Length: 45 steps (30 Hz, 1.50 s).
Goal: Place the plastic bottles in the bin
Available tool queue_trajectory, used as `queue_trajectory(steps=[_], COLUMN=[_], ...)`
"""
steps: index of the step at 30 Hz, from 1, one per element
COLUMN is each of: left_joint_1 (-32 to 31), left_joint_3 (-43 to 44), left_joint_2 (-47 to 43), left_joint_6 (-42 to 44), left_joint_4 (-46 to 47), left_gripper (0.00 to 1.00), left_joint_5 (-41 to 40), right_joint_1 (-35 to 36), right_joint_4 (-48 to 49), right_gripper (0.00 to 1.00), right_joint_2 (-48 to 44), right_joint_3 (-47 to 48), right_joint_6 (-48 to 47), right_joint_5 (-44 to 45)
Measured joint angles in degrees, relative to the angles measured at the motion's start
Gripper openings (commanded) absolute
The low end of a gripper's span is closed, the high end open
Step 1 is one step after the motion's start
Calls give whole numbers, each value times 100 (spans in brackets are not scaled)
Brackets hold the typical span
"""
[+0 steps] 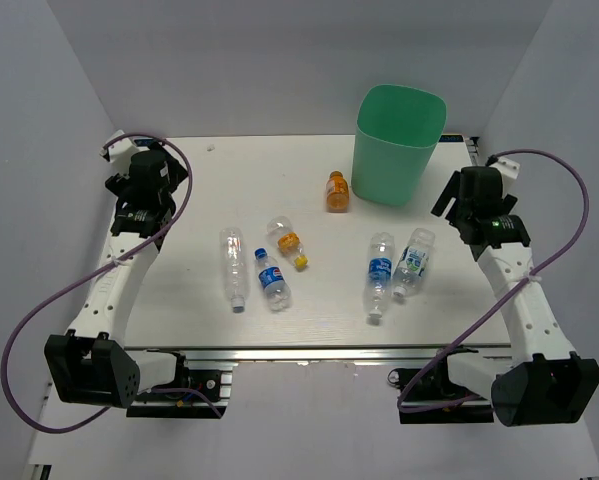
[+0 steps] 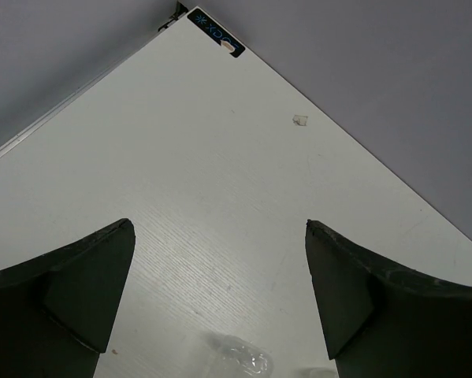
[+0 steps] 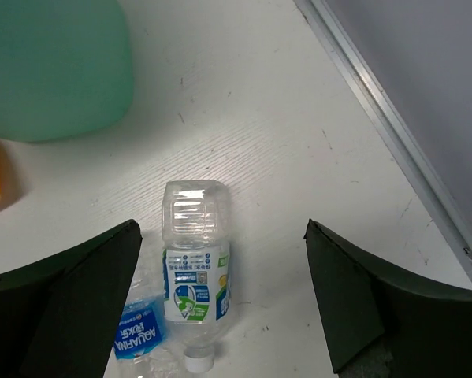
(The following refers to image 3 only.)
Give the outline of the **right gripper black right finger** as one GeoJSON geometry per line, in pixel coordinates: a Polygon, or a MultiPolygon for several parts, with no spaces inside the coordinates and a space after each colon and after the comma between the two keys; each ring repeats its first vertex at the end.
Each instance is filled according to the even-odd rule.
{"type": "Polygon", "coordinates": [[[472,290],[379,258],[310,221],[307,258],[339,377],[472,377],[472,290]]]}

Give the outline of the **clear Aquafina bottle blue label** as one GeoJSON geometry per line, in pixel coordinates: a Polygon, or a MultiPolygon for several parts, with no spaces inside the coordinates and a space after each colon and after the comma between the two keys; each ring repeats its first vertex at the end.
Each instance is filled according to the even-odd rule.
{"type": "Polygon", "coordinates": [[[186,377],[165,325],[159,281],[143,270],[132,278],[113,341],[119,377],[186,377]]]}

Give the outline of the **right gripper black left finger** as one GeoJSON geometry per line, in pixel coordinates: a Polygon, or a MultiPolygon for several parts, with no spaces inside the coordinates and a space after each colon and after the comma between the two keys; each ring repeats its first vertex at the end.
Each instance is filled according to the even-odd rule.
{"type": "Polygon", "coordinates": [[[135,220],[0,274],[0,377],[101,377],[142,243],[135,220]]]}

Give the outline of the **clear bottle green white label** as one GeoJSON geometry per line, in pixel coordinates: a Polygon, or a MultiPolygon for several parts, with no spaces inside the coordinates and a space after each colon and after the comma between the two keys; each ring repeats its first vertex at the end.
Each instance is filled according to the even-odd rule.
{"type": "Polygon", "coordinates": [[[229,190],[216,180],[170,181],[162,200],[165,320],[192,374],[214,366],[231,302],[229,190]]]}

